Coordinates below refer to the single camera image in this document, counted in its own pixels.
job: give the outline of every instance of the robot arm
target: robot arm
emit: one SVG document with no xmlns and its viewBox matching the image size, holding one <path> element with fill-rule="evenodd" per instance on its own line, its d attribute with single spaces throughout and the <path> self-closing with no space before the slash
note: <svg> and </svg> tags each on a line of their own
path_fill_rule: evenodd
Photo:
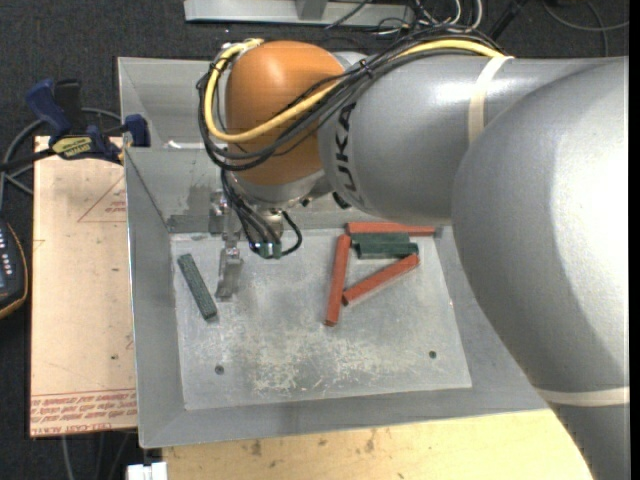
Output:
<svg viewBox="0 0 640 480">
<path fill-rule="evenodd" d="M 229 148 L 210 154 L 258 164 L 230 177 L 258 213 L 324 186 L 384 219 L 452 224 L 479 305 L 594 474 L 630 477 L 628 59 L 426 44 L 243 52 L 218 95 L 228 133 L 207 118 Z"/>
</svg>

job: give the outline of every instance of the table surface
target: table surface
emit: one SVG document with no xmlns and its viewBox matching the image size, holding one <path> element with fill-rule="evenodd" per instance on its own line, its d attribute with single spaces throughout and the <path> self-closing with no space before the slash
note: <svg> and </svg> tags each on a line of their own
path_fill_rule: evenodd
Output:
<svg viewBox="0 0 640 480">
<path fill-rule="evenodd" d="M 128 275 L 114 270 L 119 267 L 109 262 L 114 258 L 126 258 L 127 251 L 125 234 L 121 229 L 122 219 L 120 216 L 114 217 L 114 214 L 121 213 L 114 211 L 114 208 L 121 207 L 117 199 L 120 195 L 120 174 L 113 169 L 117 169 L 117 166 L 58 159 L 38 165 L 40 172 L 36 173 L 34 212 L 34 229 L 37 231 L 34 231 L 34 260 L 37 258 L 37 261 L 34 261 L 32 346 L 35 354 L 32 361 L 31 408 L 32 417 L 35 415 L 35 418 L 46 417 L 34 405 L 34 400 L 43 396 L 42 390 L 47 390 L 47 386 L 43 385 L 43 379 L 46 378 L 51 379 L 49 384 L 53 391 L 49 392 L 54 394 L 90 392 L 91 387 L 95 387 L 99 393 L 112 393 L 112 390 L 130 393 L 135 389 L 130 347 L 131 311 L 126 297 L 129 291 Z M 87 211 L 92 212 L 91 219 L 86 217 Z M 51 212 L 55 212 L 55 224 L 52 223 Z M 116 222 L 106 219 L 106 223 L 100 224 L 100 215 L 109 215 L 109 219 L 115 218 Z M 100 234 L 96 226 L 101 225 L 110 226 L 115 232 Z M 71 239 L 76 246 L 67 248 L 63 255 L 60 250 L 42 254 L 42 251 L 46 251 L 46 248 L 43 249 L 46 242 L 42 238 L 45 235 L 50 247 L 56 240 L 62 243 L 64 239 Z M 67 265 L 80 264 L 85 268 L 60 269 L 55 262 L 61 257 Z M 110 282 L 115 284 L 108 291 L 118 296 L 105 297 L 101 292 L 96 296 L 96 291 L 91 289 L 68 290 L 74 291 L 76 296 L 52 308 L 51 293 L 47 292 L 47 289 L 51 289 L 50 286 L 47 288 L 50 283 L 44 282 L 52 272 L 55 272 L 61 286 L 93 286 L 95 279 L 104 278 L 105 273 L 100 269 L 106 266 L 115 276 L 110 278 Z M 92 308 L 89 314 L 87 307 Z M 86 318 L 89 318 L 100 339 L 78 333 L 78 325 L 82 325 Z M 51 336 L 75 336 L 75 344 L 67 343 L 65 347 L 54 347 L 52 350 Z M 81 364 L 77 362 L 79 355 L 84 358 Z M 40 389 L 41 393 L 34 392 L 34 379 L 35 388 Z M 93 402 L 97 402 L 96 395 L 91 396 L 94 396 Z M 70 399 L 57 398 L 58 402 L 68 405 L 67 414 L 80 414 L 74 412 L 79 408 L 69 408 L 73 404 L 80 404 L 80 400 L 72 404 Z M 126 398 L 125 401 L 108 403 L 130 406 L 131 395 Z M 54 406 L 53 403 L 48 405 L 49 408 Z M 118 405 L 111 407 L 111 412 L 118 412 L 114 410 L 117 408 Z M 108 423 L 109 408 L 104 406 L 103 409 L 105 414 L 103 420 L 98 418 L 98 426 L 84 429 L 73 418 L 63 420 L 65 409 L 62 407 L 58 409 L 58 414 L 53 411 L 49 415 L 58 417 L 57 421 L 52 422 L 54 431 L 34 433 L 34 428 L 41 428 L 38 426 L 41 422 L 32 423 L 32 435 L 122 428 L 130 426 L 131 418 L 135 417 L 132 408 L 128 407 L 124 413 L 116 414 L 116 424 L 112 425 Z M 81 415 L 77 418 L 81 420 L 80 423 L 84 422 Z M 162 449 L 158 459 L 167 461 L 171 480 L 591 478 L 580 452 L 549 409 L 170 447 Z"/>
</svg>

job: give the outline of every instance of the cardboard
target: cardboard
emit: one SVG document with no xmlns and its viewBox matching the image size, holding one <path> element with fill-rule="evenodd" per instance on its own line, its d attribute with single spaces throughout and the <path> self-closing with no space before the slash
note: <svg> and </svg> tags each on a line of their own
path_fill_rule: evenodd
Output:
<svg viewBox="0 0 640 480">
<path fill-rule="evenodd" d="M 32 437 L 137 425 L 128 265 L 124 169 L 37 162 Z"/>
</svg>

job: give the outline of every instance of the gray carpet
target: gray carpet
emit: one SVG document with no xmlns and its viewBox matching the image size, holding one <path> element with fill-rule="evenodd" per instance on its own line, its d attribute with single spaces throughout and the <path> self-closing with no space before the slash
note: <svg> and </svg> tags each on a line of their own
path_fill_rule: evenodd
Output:
<svg viewBox="0 0 640 480">
<path fill-rule="evenodd" d="M 378 0 L 406 2 L 406 0 Z M 510 0 L 483 0 L 488 31 Z M 0 0 L 0 152 L 34 120 L 24 95 L 45 77 L 78 78 L 87 106 L 119 109 L 116 59 L 128 57 L 211 58 L 227 41 L 250 36 L 311 41 L 326 48 L 374 51 L 388 42 L 362 31 L 321 27 L 187 24 L 184 0 Z M 518 57 L 596 57 L 629 52 L 629 29 L 601 33 L 567 27 L 550 17 L 543 0 L 531 0 L 499 38 Z M 598 27 L 629 19 L 629 0 L 595 0 L 556 7 L 570 22 Z M 25 147 L 21 154 L 29 153 Z M 31 184 L 29 176 L 23 181 Z M 12 223 L 30 256 L 32 200 L 9 188 L 4 215 Z M 28 437 L 30 304 L 0 321 L 0 478 L 64 479 L 66 471 L 59 439 Z M 123 434 L 103 438 L 102 472 L 108 474 Z M 69 449 L 75 477 L 93 478 L 101 448 L 99 435 L 73 437 Z M 135 436 L 125 442 L 119 463 L 143 460 Z M 121 477 L 121 467 L 114 478 Z"/>
</svg>

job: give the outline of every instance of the gray tray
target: gray tray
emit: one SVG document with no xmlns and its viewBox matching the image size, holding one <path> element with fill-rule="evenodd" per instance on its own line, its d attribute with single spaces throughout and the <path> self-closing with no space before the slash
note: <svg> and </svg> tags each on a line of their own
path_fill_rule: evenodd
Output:
<svg viewBox="0 0 640 480">
<path fill-rule="evenodd" d="M 448 227 L 416 239 L 418 269 L 327 328 L 335 237 L 345 222 L 372 219 L 321 198 L 291 212 L 305 237 L 291 257 L 265 261 L 242 245 L 237 296 L 216 322 L 202 319 L 176 258 L 191 253 L 215 291 L 221 244 L 207 226 L 218 172 L 194 121 L 207 67 L 119 59 L 123 115 L 143 114 L 152 130 L 152 147 L 125 161 L 141 445 L 545 407 L 473 299 Z M 352 257 L 347 284 L 383 264 Z"/>
</svg>

